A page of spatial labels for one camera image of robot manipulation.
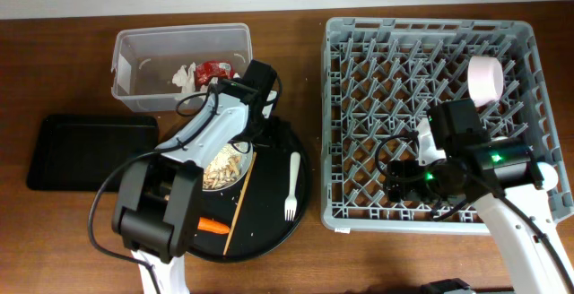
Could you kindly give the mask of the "red wrapper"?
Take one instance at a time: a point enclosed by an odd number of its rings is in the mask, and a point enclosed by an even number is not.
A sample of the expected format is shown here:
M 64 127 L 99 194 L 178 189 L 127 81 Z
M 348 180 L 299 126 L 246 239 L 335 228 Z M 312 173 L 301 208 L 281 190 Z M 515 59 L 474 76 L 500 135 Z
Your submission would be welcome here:
M 196 67 L 195 85 L 197 88 L 201 88 L 213 78 L 231 79 L 234 75 L 235 71 L 231 64 L 220 61 L 207 61 Z

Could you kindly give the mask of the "rice and peanut food waste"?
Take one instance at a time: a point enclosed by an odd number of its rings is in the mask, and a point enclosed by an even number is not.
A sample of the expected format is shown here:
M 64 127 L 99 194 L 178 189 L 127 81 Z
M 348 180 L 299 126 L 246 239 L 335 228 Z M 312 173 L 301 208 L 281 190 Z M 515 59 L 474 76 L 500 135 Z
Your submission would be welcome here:
M 234 144 L 225 145 L 204 171 L 203 190 L 215 191 L 231 186 L 242 174 L 245 154 Z

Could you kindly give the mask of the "grey plate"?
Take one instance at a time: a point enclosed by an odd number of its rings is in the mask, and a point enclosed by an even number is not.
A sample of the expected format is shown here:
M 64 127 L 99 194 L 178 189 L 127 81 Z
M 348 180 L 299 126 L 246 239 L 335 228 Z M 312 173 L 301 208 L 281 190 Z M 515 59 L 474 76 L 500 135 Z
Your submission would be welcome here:
M 203 190 L 217 191 L 234 185 L 247 173 L 252 155 L 251 143 L 225 144 L 204 171 Z

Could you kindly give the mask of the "white plastic fork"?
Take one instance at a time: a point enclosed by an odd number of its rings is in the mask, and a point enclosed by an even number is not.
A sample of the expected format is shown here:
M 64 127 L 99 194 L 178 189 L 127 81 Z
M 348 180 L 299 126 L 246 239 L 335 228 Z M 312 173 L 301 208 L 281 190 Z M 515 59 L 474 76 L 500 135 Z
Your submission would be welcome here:
M 297 210 L 297 198 L 295 190 L 297 186 L 298 176 L 300 170 L 300 154 L 293 152 L 290 157 L 290 170 L 289 170 L 289 191 L 284 201 L 284 218 L 286 221 L 293 221 Z

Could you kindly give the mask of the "orange carrot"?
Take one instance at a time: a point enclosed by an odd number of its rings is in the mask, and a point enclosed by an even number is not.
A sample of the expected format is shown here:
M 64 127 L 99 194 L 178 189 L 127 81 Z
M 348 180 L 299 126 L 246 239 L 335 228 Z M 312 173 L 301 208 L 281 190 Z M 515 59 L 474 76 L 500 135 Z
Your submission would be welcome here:
M 204 217 L 199 219 L 197 229 L 217 235 L 228 235 L 230 233 L 230 227 L 228 225 Z

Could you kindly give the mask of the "white tissue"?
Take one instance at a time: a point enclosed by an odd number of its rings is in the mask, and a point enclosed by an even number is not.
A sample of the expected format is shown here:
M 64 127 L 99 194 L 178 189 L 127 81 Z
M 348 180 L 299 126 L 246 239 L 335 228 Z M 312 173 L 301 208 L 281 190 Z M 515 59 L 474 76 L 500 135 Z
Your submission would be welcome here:
M 173 75 L 171 82 L 181 88 L 182 93 L 195 93 L 196 80 L 195 80 L 196 64 L 182 65 L 178 71 Z

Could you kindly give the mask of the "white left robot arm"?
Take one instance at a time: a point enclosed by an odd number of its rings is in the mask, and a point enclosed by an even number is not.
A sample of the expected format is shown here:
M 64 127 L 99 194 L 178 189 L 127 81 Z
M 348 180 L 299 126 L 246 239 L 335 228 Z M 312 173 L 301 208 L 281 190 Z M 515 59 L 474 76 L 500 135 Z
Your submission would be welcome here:
M 120 165 L 112 229 L 131 251 L 147 293 L 186 293 L 183 256 L 200 221 L 204 173 L 230 141 L 251 142 L 264 131 L 279 95 L 277 72 L 253 60 L 238 79 L 202 93 L 191 120 L 154 150 Z

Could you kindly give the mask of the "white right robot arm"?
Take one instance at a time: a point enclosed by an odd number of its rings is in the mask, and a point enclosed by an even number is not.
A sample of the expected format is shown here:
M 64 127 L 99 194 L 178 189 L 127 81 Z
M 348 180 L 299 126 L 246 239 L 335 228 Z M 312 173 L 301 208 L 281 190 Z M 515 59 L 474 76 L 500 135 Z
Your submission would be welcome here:
M 386 186 L 419 200 L 459 196 L 452 213 L 469 204 L 486 225 L 517 293 L 571 293 L 573 268 L 556 231 L 548 190 L 559 182 L 519 138 L 494 140 L 470 99 L 431 107 L 429 127 L 405 134 L 416 160 L 377 161 Z

